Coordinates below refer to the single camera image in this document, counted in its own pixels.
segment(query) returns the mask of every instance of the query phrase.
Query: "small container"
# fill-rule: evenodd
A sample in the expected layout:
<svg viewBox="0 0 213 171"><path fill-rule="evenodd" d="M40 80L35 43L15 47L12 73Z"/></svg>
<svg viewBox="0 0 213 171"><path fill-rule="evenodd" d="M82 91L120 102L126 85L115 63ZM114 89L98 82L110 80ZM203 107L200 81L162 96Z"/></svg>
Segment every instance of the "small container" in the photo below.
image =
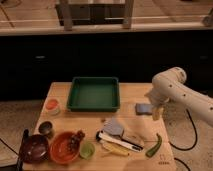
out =
<svg viewBox="0 0 213 171"><path fill-rule="evenodd" d="M56 115L60 112L59 102L56 99L49 99L45 105L46 112L50 115Z"/></svg>
<svg viewBox="0 0 213 171"><path fill-rule="evenodd" d="M90 159L95 152L95 146L89 142L84 141L80 147L80 156L84 159Z"/></svg>
<svg viewBox="0 0 213 171"><path fill-rule="evenodd" d="M38 128L38 131L41 135L44 135L47 138L52 138L54 134L53 125L49 121L42 122Z"/></svg>

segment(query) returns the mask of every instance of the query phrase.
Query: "orange bowl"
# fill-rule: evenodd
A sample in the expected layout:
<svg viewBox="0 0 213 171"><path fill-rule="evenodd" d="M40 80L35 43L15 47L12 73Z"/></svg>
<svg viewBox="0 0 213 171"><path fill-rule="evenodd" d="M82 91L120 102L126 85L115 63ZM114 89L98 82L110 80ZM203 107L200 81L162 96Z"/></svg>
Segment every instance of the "orange bowl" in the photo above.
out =
<svg viewBox="0 0 213 171"><path fill-rule="evenodd" d="M70 137L74 132L63 132L56 136L50 145L50 158L58 164L69 164L79 156L80 143L77 149L72 152L68 148Z"/></svg>

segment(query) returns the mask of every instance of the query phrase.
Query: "wooden table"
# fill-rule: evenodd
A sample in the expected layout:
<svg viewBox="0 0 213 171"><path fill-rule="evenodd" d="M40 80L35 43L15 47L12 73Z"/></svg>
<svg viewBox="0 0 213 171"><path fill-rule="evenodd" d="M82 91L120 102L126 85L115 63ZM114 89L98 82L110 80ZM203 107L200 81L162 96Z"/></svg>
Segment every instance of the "wooden table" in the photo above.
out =
<svg viewBox="0 0 213 171"><path fill-rule="evenodd" d="M136 103L149 103L145 94L151 89L149 83L120 83L121 107L116 113L106 112L71 112L67 110L66 103L71 83L52 83L45 103L50 98L56 98L60 103L61 112L58 115L49 115L42 109L35 133L43 121L51 121L55 135L63 131L77 131L82 129L86 140L95 145L95 154L89 160L78 157L69 165L58 165L49 159L41 164L24 164L24 170L87 170L87 171L173 171L176 165L169 144L163 119L153 121L151 116L137 116ZM103 127L103 119L116 117L124 126L138 134L145 141L142 152L130 152L130 156L105 155L106 151L101 144L96 142L95 135ZM159 151L147 158L145 152L156 144L156 133L162 136L163 143Z"/></svg>

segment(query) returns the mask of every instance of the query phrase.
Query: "green vegetable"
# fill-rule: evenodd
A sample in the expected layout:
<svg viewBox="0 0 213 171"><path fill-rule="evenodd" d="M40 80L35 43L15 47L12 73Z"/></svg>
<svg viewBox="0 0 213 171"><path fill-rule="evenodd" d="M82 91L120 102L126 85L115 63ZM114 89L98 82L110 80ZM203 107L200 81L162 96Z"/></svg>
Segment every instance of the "green vegetable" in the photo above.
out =
<svg viewBox="0 0 213 171"><path fill-rule="evenodd" d="M156 135L158 137L158 142L155 146L153 146L151 149L149 149L146 152L147 157L152 157L158 151L158 149L160 148L160 146L162 144L162 137L158 133Z"/></svg>

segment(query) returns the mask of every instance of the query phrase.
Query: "green tray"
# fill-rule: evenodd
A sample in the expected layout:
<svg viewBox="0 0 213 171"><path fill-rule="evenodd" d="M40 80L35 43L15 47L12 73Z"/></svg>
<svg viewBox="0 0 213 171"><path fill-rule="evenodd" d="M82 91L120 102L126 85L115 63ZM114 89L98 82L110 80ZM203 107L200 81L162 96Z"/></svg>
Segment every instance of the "green tray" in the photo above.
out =
<svg viewBox="0 0 213 171"><path fill-rule="evenodd" d="M71 111L116 112L120 107L119 83L115 77L75 77L67 108Z"/></svg>

